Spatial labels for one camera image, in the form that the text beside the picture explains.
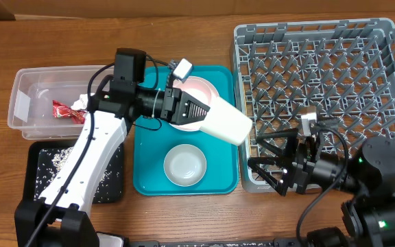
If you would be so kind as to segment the white napkin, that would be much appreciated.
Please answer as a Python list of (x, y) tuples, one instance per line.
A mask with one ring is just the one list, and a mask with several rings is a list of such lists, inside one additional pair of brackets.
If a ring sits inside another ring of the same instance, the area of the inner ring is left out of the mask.
[(76, 100), (72, 105), (72, 110), (86, 110), (88, 107), (88, 95), (81, 94), (79, 99)]

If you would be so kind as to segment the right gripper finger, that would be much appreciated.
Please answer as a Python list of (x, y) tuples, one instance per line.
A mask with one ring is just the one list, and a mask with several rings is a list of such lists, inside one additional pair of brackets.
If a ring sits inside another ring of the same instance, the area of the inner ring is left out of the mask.
[[(298, 132), (299, 130), (297, 128), (291, 128), (258, 134), (255, 140), (259, 146), (259, 157), (293, 156), (298, 146)], [(274, 141), (275, 139), (285, 139), (284, 148), (270, 143), (270, 141)]]
[[(283, 175), (280, 179), (277, 179), (263, 169), (261, 165), (276, 165), (282, 169)], [(248, 159), (248, 167), (281, 196), (286, 196), (288, 188), (293, 185), (293, 166), (288, 158), (251, 157)]]

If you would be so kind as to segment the white rice pile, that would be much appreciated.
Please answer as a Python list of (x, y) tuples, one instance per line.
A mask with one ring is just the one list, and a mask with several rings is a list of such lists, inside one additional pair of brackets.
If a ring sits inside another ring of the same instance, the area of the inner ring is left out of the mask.
[[(67, 148), (45, 148), (38, 153), (38, 166), (36, 169), (36, 180), (34, 199), (39, 199), (42, 191), (56, 177), (58, 172), (69, 157), (72, 147)], [(123, 197), (124, 152), (121, 144), (112, 155), (109, 164), (96, 189), (93, 204), (118, 202)]]

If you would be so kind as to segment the red snack wrapper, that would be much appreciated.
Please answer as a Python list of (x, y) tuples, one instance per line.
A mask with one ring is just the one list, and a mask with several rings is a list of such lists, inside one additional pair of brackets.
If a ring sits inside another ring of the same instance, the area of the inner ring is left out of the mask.
[(55, 118), (71, 119), (74, 124), (84, 124), (86, 111), (73, 110), (70, 107), (54, 100), (52, 101), (53, 116)]

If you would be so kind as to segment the white paper cup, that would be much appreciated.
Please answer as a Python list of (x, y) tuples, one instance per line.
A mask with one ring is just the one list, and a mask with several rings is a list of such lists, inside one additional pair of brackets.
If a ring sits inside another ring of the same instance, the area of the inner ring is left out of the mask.
[(221, 97), (211, 100), (200, 131), (235, 146), (241, 145), (252, 129), (252, 120)]

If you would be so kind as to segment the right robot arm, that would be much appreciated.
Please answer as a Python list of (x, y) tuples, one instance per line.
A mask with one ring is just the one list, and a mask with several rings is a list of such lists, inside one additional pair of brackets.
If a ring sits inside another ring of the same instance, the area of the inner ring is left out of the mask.
[[(250, 157), (248, 167), (282, 196), (289, 188), (304, 194), (308, 185), (321, 187), (298, 220), (297, 245), (395, 246), (395, 141), (372, 137), (351, 156), (345, 139), (334, 130), (343, 146), (344, 155), (338, 157), (322, 151), (325, 132), (327, 128), (319, 128), (304, 141), (295, 128), (259, 135), (256, 142), (273, 155)], [(328, 227), (302, 237), (307, 214), (332, 189), (353, 195), (341, 205), (347, 232)]]

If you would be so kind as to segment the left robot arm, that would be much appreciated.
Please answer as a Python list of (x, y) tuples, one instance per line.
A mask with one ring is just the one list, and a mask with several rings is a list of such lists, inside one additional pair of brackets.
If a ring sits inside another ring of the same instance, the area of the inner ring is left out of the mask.
[(97, 232), (89, 218), (99, 182), (116, 149), (141, 116), (175, 125), (204, 120), (209, 106), (181, 89), (193, 70), (186, 59), (172, 60), (165, 90), (142, 87), (150, 56), (139, 49), (120, 48), (114, 69), (96, 92), (87, 93), (82, 131), (61, 170), (37, 200), (22, 199), (14, 221), (19, 246), (118, 246), (128, 239)]

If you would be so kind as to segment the grey small bowl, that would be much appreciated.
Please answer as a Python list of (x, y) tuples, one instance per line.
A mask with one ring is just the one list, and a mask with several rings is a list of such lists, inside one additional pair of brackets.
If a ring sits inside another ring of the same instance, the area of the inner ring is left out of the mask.
[(193, 186), (203, 179), (207, 162), (201, 149), (180, 144), (168, 151), (163, 163), (166, 177), (180, 187)]

